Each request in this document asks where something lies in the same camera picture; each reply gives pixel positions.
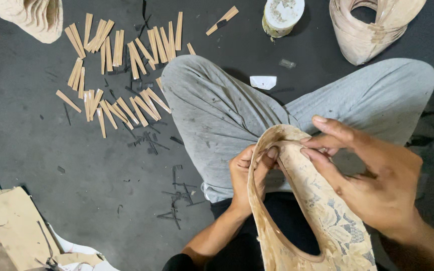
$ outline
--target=white container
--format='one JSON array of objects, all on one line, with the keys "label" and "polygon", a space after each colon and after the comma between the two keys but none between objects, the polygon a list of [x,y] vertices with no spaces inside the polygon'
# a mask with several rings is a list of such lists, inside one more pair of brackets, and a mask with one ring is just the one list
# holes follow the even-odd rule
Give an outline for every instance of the white container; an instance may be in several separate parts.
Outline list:
[{"label": "white container", "polygon": [[273,38],[289,34],[304,12],[304,0],[267,0],[262,28]]}]

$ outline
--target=leg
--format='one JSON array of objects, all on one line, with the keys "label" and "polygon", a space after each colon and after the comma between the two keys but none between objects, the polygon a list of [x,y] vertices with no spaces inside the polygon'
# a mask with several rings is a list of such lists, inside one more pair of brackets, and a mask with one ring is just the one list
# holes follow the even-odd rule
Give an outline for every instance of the leg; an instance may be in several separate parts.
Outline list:
[{"label": "leg", "polygon": [[[318,132],[314,114],[337,119],[379,139],[404,145],[434,89],[434,70],[425,62],[396,58],[378,62],[285,105],[301,130]],[[340,151],[334,162],[345,174],[362,172],[354,154]]]},{"label": "leg", "polygon": [[[202,176],[206,197],[211,202],[232,198],[228,161],[256,143],[268,127],[289,124],[287,112],[268,95],[200,56],[174,59],[161,82],[185,149]],[[281,186],[283,180],[282,175],[266,179],[269,189]]]}]

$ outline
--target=unfinished shoe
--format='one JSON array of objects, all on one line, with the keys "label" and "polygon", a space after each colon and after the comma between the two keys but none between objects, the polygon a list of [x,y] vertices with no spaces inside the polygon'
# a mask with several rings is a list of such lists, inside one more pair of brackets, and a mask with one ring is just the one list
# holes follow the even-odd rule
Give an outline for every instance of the unfinished shoe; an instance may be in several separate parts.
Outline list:
[{"label": "unfinished shoe", "polygon": [[[353,65],[366,63],[405,33],[424,4],[425,0],[331,0],[329,14],[342,54]],[[360,6],[376,11],[374,23],[351,15]]]},{"label": "unfinished shoe", "polygon": [[[252,155],[247,190],[265,270],[376,270],[371,240],[363,221],[300,153],[299,139],[306,137],[309,137],[307,133],[291,125],[272,126],[259,138]],[[299,250],[282,234],[257,192],[256,159],[272,146],[279,149],[279,166],[316,236],[321,250],[318,256]]]},{"label": "unfinished shoe", "polygon": [[0,17],[43,43],[57,40],[63,29],[61,0],[0,0]]}]

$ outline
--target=wrist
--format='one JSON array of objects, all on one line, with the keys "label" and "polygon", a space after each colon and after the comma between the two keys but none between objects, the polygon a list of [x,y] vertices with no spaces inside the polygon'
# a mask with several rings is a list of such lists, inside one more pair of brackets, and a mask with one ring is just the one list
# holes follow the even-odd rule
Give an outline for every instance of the wrist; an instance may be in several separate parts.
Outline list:
[{"label": "wrist", "polygon": [[232,202],[231,206],[226,210],[226,213],[237,221],[244,221],[252,214],[252,210],[250,209],[250,206],[248,208],[243,208]]},{"label": "wrist", "polygon": [[418,210],[415,208],[413,216],[408,223],[403,223],[401,227],[388,233],[383,232],[383,234],[395,240],[397,243],[413,245],[421,240],[426,227],[427,224],[423,221]]}]

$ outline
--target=dark floor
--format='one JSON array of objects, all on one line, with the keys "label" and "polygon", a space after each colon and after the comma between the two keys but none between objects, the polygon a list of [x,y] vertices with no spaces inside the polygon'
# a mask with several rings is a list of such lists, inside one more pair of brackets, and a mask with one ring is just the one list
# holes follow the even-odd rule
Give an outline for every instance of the dark floor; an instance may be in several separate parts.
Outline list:
[{"label": "dark floor", "polygon": [[[277,85],[271,92],[287,89],[272,94],[283,104],[361,68],[349,64],[339,50],[328,1],[308,1],[293,32],[275,43],[261,26],[265,2],[153,0],[148,2],[146,15],[151,14],[151,27],[167,27],[170,20],[176,26],[178,11],[183,11],[183,46],[178,55],[187,54],[185,44],[191,42],[198,55],[245,82],[251,75],[276,75]],[[238,15],[206,36],[206,30],[233,5],[240,11]],[[141,6],[141,0],[64,1],[64,27],[76,22],[83,36],[85,13],[93,13],[92,31],[100,18],[111,19],[115,21],[112,42],[115,31],[124,29],[128,43],[137,36],[134,25],[143,23]],[[366,10],[356,11],[359,17],[369,19],[369,15]],[[146,34],[142,40],[148,45]],[[427,2],[402,38],[370,64],[393,57],[419,59],[434,67],[434,2]],[[177,203],[180,231],[173,221],[156,219],[156,215],[170,211],[171,199],[161,191],[174,189],[172,166],[183,165],[177,172],[179,182],[199,186],[201,178],[184,147],[169,140],[179,135],[166,113],[162,121],[168,125],[154,127],[161,132],[158,142],[171,150],[159,149],[158,156],[148,154],[147,146],[129,148],[127,144],[134,139],[122,125],[113,130],[107,123],[107,139],[103,139],[98,121],[87,123],[83,114],[71,108],[69,126],[55,92],[62,90],[82,107],[76,92],[67,87],[76,58],[64,33],[53,44],[43,44],[0,19],[0,183],[3,188],[25,184],[60,236],[99,250],[115,268],[158,270],[213,220],[208,202],[186,207],[182,201]],[[292,70],[279,66],[282,58],[297,66]],[[108,89],[117,97],[128,98],[130,93],[124,86],[129,74],[102,76],[99,64],[99,53],[89,53],[84,59],[86,89],[105,90],[104,98],[111,102]],[[154,82],[160,74],[150,72],[144,83]],[[104,77],[109,87],[104,87]],[[427,111],[434,111],[434,95]],[[144,131],[153,132],[139,127],[134,133]],[[417,206],[434,226],[434,113],[423,118],[416,135],[431,141],[417,148],[425,161],[423,171],[429,176]],[[58,166],[66,173],[61,175]],[[195,201],[203,200],[200,189],[194,190]],[[119,205],[123,208],[117,214]]]}]

